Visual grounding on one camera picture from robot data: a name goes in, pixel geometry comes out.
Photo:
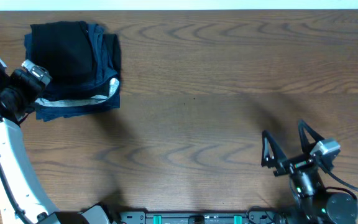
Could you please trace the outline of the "black t-shirt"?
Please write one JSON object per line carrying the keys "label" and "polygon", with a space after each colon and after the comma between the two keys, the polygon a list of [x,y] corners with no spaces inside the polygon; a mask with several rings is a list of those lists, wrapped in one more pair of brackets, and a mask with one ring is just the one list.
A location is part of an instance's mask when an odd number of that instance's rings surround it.
{"label": "black t-shirt", "polygon": [[32,61],[57,83],[85,82],[94,72],[93,49],[84,21],[32,24]]}

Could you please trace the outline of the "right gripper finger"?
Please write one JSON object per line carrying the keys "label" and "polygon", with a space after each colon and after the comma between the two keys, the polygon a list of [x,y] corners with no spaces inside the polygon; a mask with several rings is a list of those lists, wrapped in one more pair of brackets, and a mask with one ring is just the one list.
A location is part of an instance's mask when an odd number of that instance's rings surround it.
{"label": "right gripper finger", "polygon": [[304,120],[298,121],[298,134],[303,153],[310,153],[315,145],[324,138],[312,129]]}
{"label": "right gripper finger", "polygon": [[282,168],[287,160],[282,148],[273,136],[267,131],[262,131],[262,158],[261,166],[268,168]]}

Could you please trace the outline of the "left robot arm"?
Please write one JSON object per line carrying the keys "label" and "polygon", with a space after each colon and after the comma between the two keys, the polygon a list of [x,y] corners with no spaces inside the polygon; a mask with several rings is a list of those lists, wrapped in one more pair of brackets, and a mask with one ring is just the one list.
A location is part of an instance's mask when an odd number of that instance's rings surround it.
{"label": "left robot arm", "polygon": [[24,146],[21,123],[52,81],[30,60],[6,74],[0,59],[0,211],[3,223],[112,223],[97,203],[82,212],[62,212],[41,186]]}

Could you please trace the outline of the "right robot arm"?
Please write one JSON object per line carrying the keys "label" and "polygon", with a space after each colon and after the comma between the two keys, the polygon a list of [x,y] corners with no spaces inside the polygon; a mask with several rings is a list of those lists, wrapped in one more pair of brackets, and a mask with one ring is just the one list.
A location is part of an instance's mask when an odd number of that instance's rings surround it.
{"label": "right robot arm", "polygon": [[261,166],[274,168],[276,177],[289,178],[295,205],[275,212],[274,223],[355,223],[358,199],[350,190],[327,187],[319,170],[329,173],[341,151],[334,139],[326,139],[306,122],[298,122],[302,154],[288,158],[273,136],[262,132]]}

